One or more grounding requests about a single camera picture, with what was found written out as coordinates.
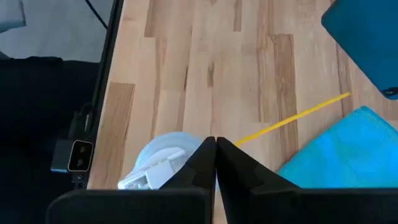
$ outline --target yellow wire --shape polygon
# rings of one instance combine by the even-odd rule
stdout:
[[[268,128],[263,129],[263,130],[259,131],[256,134],[252,134],[250,136],[247,136],[247,137],[235,142],[234,144],[235,144],[235,146],[239,147],[242,143],[245,143],[245,142],[251,141],[253,139],[256,139],[256,138],[260,137],[260,135],[262,135],[262,134],[268,133],[269,131],[277,129],[277,128],[279,128],[279,127],[281,127],[281,126],[283,126],[285,124],[288,124],[288,123],[290,123],[292,121],[295,121],[295,120],[297,120],[299,118],[302,118],[302,117],[304,117],[304,116],[306,116],[306,115],[308,115],[308,114],[310,114],[312,112],[315,112],[315,111],[317,111],[317,110],[319,110],[319,109],[321,109],[323,107],[326,107],[326,106],[328,106],[328,105],[330,105],[332,103],[336,103],[337,101],[340,101],[343,98],[346,98],[347,96],[350,96],[350,95],[351,95],[351,93],[344,93],[344,94],[342,94],[340,96],[337,96],[336,98],[333,98],[333,99],[328,100],[326,102],[320,103],[320,104],[314,106],[311,109],[305,110],[305,111],[303,111],[303,112],[301,112],[299,114],[296,114],[296,115],[291,116],[291,117],[289,117],[289,118],[287,118],[287,119],[285,119],[283,121],[280,121],[280,122],[278,122],[276,124],[273,124],[272,126],[269,126]]]

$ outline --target black frame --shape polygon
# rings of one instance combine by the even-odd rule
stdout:
[[[94,110],[90,113],[88,120],[88,129],[90,130],[90,141],[94,144],[97,138],[100,125],[101,111],[104,104],[106,85],[108,83],[109,71],[111,69],[113,50],[118,36],[119,22],[124,0],[114,0],[111,16],[109,17],[108,30],[104,43],[104,49],[99,63],[99,72],[96,81],[96,87],[91,104]]]

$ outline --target blue cloth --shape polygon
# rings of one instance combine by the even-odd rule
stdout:
[[[302,188],[398,187],[398,132],[364,106],[313,140],[279,175]]]

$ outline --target wood plank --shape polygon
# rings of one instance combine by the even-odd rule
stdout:
[[[352,92],[351,76],[349,72],[349,57],[347,53],[337,46],[338,59],[338,77],[340,82],[340,93]],[[347,116],[354,110],[354,102],[352,97],[345,98],[341,101],[341,109],[343,116]]]
[[[185,111],[185,81],[192,39],[193,1],[170,1],[171,6],[156,8],[170,14],[167,30],[155,36],[165,38],[164,60],[160,64],[160,93],[155,135],[182,131]]]
[[[134,83],[144,36],[149,0],[124,1],[118,36],[113,52],[109,80],[120,83]]]
[[[320,24],[329,5],[329,0],[295,1],[293,35],[298,112],[340,94],[336,43]],[[299,148],[341,118],[339,102],[298,120]]]
[[[90,172],[90,189],[114,189],[119,180],[134,85],[110,82]]]
[[[159,77],[156,72],[156,40],[145,38],[141,45],[139,75],[134,89],[134,101],[126,133],[126,143],[121,177],[126,176],[135,164],[141,149],[153,138],[152,123],[156,115],[156,88]]]
[[[297,114],[293,36],[279,34],[272,35],[271,38],[274,42],[278,119],[282,121]],[[299,150],[297,121],[280,127],[279,131],[282,156],[285,159],[284,162],[287,162]]]
[[[185,111],[183,131],[201,138],[211,135],[214,61],[210,57],[208,38],[211,27],[206,27],[211,2],[196,1],[193,18],[190,61],[185,82]]]

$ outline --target black cable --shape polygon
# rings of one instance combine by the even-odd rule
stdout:
[[[93,105],[91,103],[85,103],[81,107],[79,115],[83,116],[83,115],[89,114],[92,110],[93,110]]]
[[[104,20],[102,20],[101,16],[98,14],[98,12],[95,10],[93,5],[90,3],[89,0],[85,0],[87,3],[88,7],[90,7],[91,11],[93,11],[94,15],[97,17],[97,19],[102,23],[102,26],[105,27],[105,29],[108,29],[108,26],[105,24]]]

